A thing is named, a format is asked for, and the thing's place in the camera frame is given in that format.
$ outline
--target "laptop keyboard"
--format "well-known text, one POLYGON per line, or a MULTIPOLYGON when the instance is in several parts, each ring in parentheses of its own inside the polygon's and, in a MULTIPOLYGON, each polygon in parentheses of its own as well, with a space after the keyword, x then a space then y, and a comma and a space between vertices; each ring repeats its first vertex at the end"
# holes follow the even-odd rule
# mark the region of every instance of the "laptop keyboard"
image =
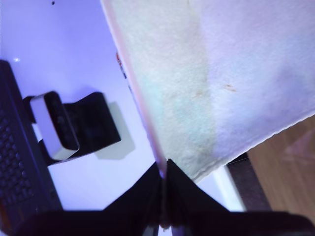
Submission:
POLYGON ((14 142, 10 121, 0 104, 0 200, 3 206, 24 201, 33 190, 14 142))

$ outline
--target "white towel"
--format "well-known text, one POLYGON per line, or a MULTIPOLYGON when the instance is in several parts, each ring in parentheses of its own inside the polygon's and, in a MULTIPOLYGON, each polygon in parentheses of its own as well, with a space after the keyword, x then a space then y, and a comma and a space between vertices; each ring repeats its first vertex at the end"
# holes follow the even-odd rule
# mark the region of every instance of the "white towel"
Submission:
POLYGON ((315 113, 314 0, 103 0, 160 155, 192 179, 315 113))

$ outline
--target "white device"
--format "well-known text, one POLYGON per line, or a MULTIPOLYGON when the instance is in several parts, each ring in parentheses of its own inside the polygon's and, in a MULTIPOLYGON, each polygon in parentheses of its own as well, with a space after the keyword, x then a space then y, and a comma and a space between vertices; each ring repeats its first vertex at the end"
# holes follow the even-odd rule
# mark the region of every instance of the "white device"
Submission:
POLYGON ((66 160, 79 150, 70 119, 56 92, 36 96, 31 99, 30 105, 52 159, 66 160))

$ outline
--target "laptop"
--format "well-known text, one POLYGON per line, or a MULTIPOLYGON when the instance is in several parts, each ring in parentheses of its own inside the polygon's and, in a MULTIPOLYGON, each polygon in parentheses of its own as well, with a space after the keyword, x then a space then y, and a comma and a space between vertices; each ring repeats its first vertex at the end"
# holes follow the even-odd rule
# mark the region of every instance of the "laptop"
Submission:
POLYGON ((0 229, 11 235, 32 215, 61 210, 8 62, 0 61, 0 229))

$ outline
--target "wooden floor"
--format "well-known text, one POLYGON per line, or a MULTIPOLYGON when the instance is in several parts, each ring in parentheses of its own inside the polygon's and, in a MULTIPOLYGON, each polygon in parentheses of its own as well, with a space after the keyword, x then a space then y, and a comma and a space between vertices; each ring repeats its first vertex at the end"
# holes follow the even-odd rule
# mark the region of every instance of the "wooden floor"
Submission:
POLYGON ((271 208, 304 215, 315 224, 315 116, 248 155, 271 208))

